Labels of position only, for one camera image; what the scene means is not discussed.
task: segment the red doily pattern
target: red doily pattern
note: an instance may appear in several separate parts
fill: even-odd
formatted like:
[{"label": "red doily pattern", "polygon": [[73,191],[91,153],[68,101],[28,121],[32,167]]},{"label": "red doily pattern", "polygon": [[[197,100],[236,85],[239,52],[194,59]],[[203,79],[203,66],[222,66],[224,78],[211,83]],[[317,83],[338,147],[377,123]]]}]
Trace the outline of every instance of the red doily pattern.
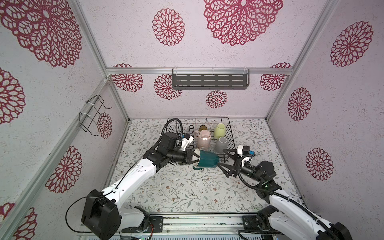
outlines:
[{"label": "red doily pattern", "polygon": [[50,192],[63,193],[68,191],[79,179],[83,167],[82,162],[79,150],[70,146],[45,186]]},{"label": "red doily pattern", "polygon": [[74,65],[81,50],[79,25],[66,0],[0,0],[1,23],[41,61]]},{"label": "red doily pattern", "polygon": [[163,8],[152,21],[156,38],[166,46],[178,44],[184,37],[184,22],[180,14],[173,9]]},{"label": "red doily pattern", "polygon": [[[129,64],[119,63],[115,68],[133,68]],[[114,74],[111,76],[117,87],[127,92],[136,92],[143,87],[141,74]]]},{"label": "red doily pattern", "polygon": [[305,88],[298,88],[293,91],[288,100],[289,116],[295,121],[303,120],[311,109],[311,95]]},{"label": "red doily pattern", "polygon": [[[273,68],[290,68],[289,63],[278,63],[272,65]],[[260,86],[268,91],[279,89],[287,75],[284,74],[263,74],[260,78]]]},{"label": "red doily pattern", "polygon": [[348,66],[361,58],[372,41],[372,26],[360,21],[344,29],[331,49],[331,61],[338,67]]},{"label": "red doily pattern", "polygon": [[8,215],[14,205],[15,203],[7,202],[6,204],[0,206],[0,224],[2,221],[4,221],[5,217]]},{"label": "red doily pattern", "polygon": [[112,133],[112,119],[108,113],[102,113],[97,120],[97,130],[102,138],[108,138]]},{"label": "red doily pattern", "polygon": [[13,235],[13,240],[31,240],[35,235],[35,229],[37,227],[37,214],[35,208],[29,209],[28,215],[24,217],[21,225],[17,228]]},{"label": "red doily pattern", "polygon": [[283,0],[204,0],[207,28],[221,43],[244,45],[276,20]]},{"label": "red doily pattern", "polygon": [[169,74],[158,76],[153,83],[153,87],[157,95],[168,100],[178,98],[183,92],[183,90],[172,88],[172,76]]},{"label": "red doily pattern", "polygon": [[333,173],[333,162],[331,156],[320,148],[314,148],[309,151],[307,159],[307,169],[309,173],[317,180],[324,181]]},{"label": "red doily pattern", "polygon": [[227,103],[228,96],[224,91],[214,90],[205,98],[205,102],[211,108],[220,108]]},{"label": "red doily pattern", "polygon": [[18,118],[25,106],[25,95],[19,81],[0,68],[0,124]]}]

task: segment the black wire dish rack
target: black wire dish rack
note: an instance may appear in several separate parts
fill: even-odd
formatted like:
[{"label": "black wire dish rack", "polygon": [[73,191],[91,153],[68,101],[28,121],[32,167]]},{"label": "black wire dish rack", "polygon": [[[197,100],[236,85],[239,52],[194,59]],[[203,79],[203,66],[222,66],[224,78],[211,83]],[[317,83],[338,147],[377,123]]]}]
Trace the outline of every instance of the black wire dish rack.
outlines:
[{"label": "black wire dish rack", "polygon": [[[225,125],[225,137],[228,140],[228,147],[227,149],[235,149],[235,140],[233,139],[232,134],[232,128],[231,123],[229,121],[229,118],[179,118],[182,125],[183,125],[183,135],[185,133],[189,133],[191,136],[193,136],[193,132],[195,130],[198,130],[201,125],[205,125],[207,127],[207,130],[211,132],[212,138],[211,142],[208,148],[208,151],[212,151],[215,154],[217,154],[220,158],[220,161],[226,162],[228,159],[230,159],[229,156],[225,155],[224,153],[219,154],[215,152],[215,145],[217,139],[214,138],[214,130],[217,124],[223,123]],[[177,135],[180,134],[180,124],[177,121],[171,122],[166,129],[166,132],[173,132]],[[193,140],[191,144],[187,146],[187,148],[190,148],[192,150],[195,150],[196,147],[196,139]]]}]

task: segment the red floral medallion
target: red floral medallion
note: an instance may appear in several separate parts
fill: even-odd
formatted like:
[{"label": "red floral medallion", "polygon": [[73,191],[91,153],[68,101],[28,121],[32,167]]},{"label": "red floral medallion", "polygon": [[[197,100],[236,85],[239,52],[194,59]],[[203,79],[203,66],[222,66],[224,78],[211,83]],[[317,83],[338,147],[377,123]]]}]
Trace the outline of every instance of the red floral medallion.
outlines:
[{"label": "red floral medallion", "polygon": [[[133,68],[129,64],[119,63],[115,68]],[[117,87],[127,92],[136,92],[143,87],[141,74],[114,74],[111,76]]]},{"label": "red floral medallion", "polygon": [[157,95],[168,100],[178,98],[183,92],[183,90],[172,88],[172,76],[169,74],[158,76],[153,83],[153,87]]},{"label": "red floral medallion", "polygon": [[102,138],[108,138],[112,133],[112,120],[108,113],[102,113],[97,121],[97,130]]},{"label": "red floral medallion", "polygon": [[[290,68],[289,63],[278,63],[272,65],[273,68]],[[287,75],[285,74],[263,74],[260,79],[260,86],[268,91],[279,89]]]},{"label": "red floral medallion", "polygon": [[331,156],[323,149],[312,149],[309,151],[305,161],[309,173],[317,180],[327,180],[333,173]]},{"label": "red floral medallion", "polygon": [[5,217],[8,215],[14,205],[14,203],[7,202],[6,204],[0,206],[0,224],[2,221],[4,221]]},{"label": "red floral medallion", "polygon": [[244,45],[265,33],[283,0],[204,0],[207,28],[221,43]]},{"label": "red floral medallion", "polygon": [[50,192],[63,193],[68,191],[79,179],[83,167],[82,162],[78,149],[70,146],[45,186]]},{"label": "red floral medallion", "polygon": [[288,101],[289,116],[295,121],[303,120],[311,109],[311,95],[305,88],[294,90]]},{"label": "red floral medallion", "polygon": [[184,22],[180,14],[173,9],[163,8],[152,21],[156,38],[166,46],[178,44],[184,37]]},{"label": "red floral medallion", "polygon": [[228,96],[224,91],[214,90],[205,98],[205,102],[211,108],[220,108],[227,103]]},{"label": "red floral medallion", "polygon": [[21,225],[13,235],[13,240],[31,240],[35,235],[35,229],[37,227],[36,217],[35,208],[31,207],[28,215],[24,217]]},{"label": "red floral medallion", "polygon": [[0,0],[0,16],[38,60],[66,68],[80,57],[79,25],[66,0]]},{"label": "red floral medallion", "polygon": [[25,95],[19,81],[0,68],[0,124],[18,118],[25,106]]},{"label": "red floral medallion", "polygon": [[338,67],[348,66],[361,58],[372,41],[372,26],[360,21],[344,29],[331,49],[331,61]]}]

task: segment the black wire rack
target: black wire rack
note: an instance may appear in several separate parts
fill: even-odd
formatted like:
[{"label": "black wire rack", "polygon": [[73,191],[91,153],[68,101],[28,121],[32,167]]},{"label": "black wire rack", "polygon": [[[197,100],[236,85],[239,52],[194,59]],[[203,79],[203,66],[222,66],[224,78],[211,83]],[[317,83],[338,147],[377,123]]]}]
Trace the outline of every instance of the black wire rack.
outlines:
[{"label": "black wire rack", "polygon": [[[104,99],[100,96],[100,95],[95,95],[94,97],[90,98],[88,101],[86,101],[86,103],[92,105],[92,107],[90,108],[90,110],[86,113],[79,113],[79,127],[85,131],[85,132],[89,132],[92,136],[98,136],[98,135],[95,135],[93,133],[91,133],[89,127],[91,126],[91,124],[94,122],[96,125],[97,123],[94,121],[95,117],[99,114],[101,115],[101,113],[99,112],[100,108],[101,107],[104,107],[105,109],[111,109],[112,107],[110,108],[107,108],[105,105],[104,105]],[[95,109],[96,112],[94,114],[94,116],[92,117],[91,116],[91,110],[92,109]],[[88,126],[85,124],[84,125],[84,122],[87,120],[87,119],[90,119],[91,121],[89,122]]]},{"label": "black wire rack", "polygon": [[[193,132],[195,130],[198,130],[201,125],[207,126],[207,130],[211,132],[212,138],[211,143],[209,145],[208,150],[214,152],[217,154],[220,158],[220,161],[226,162],[229,157],[225,155],[224,153],[219,154],[215,152],[215,145],[217,139],[214,138],[214,130],[217,124],[223,123],[226,127],[225,130],[225,137],[228,140],[228,147],[227,149],[235,149],[235,140],[233,139],[232,134],[232,128],[231,123],[229,121],[229,118],[179,118],[181,120],[181,123],[183,125],[183,134],[189,133],[191,136],[193,136]],[[180,124],[177,121],[171,122],[166,129],[166,132],[174,132],[177,135],[180,134]],[[192,150],[195,150],[197,147],[196,145],[196,139],[193,140],[191,144],[187,146],[187,148],[190,148]]]}]

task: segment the pink mug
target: pink mug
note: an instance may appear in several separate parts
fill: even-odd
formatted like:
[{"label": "pink mug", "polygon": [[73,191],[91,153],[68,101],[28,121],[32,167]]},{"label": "pink mug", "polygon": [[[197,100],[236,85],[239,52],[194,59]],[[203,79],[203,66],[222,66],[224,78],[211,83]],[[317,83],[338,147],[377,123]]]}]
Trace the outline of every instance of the pink mug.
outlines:
[{"label": "pink mug", "polygon": [[196,130],[193,132],[193,136],[196,138],[197,141],[197,148],[205,148],[208,150],[209,144],[211,143],[211,137],[212,134],[208,130]]}]

